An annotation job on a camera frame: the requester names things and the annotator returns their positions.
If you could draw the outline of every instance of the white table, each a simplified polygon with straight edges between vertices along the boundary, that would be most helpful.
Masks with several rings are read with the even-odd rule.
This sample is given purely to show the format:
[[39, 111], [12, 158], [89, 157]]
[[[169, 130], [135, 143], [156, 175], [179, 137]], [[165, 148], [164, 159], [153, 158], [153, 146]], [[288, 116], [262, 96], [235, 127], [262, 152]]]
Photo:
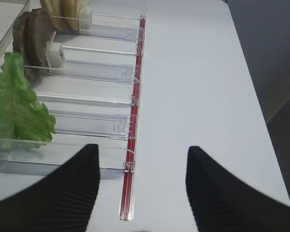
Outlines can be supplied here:
[[114, 180], [101, 186], [88, 231], [196, 231], [185, 187], [191, 145], [290, 205], [228, 6], [148, 0], [146, 18], [134, 220], [101, 211], [118, 195]]

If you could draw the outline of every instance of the lettuce leaf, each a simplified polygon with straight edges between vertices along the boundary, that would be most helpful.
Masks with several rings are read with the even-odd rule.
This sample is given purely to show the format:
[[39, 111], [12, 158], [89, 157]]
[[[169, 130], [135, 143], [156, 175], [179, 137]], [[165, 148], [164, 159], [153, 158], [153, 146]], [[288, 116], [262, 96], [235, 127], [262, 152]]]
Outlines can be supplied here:
[[[23, 57], [7, 52], [0, 72], [0, 138], [52, 141], [56, 119], [47, 107], [37, 101], [25, 76]], [[39, 148], [40, 143], [22, 143], [26, 148]], [[12, 149], [8, 141], [0, 145]]]

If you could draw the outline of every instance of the gray wall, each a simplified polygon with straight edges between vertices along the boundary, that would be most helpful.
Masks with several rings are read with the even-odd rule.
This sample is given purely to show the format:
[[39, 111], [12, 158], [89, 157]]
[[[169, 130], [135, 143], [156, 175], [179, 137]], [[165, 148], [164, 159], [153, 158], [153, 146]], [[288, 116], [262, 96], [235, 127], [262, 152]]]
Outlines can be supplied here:
[[290, 99], [290, 0], [228, 0], [266, 121]]

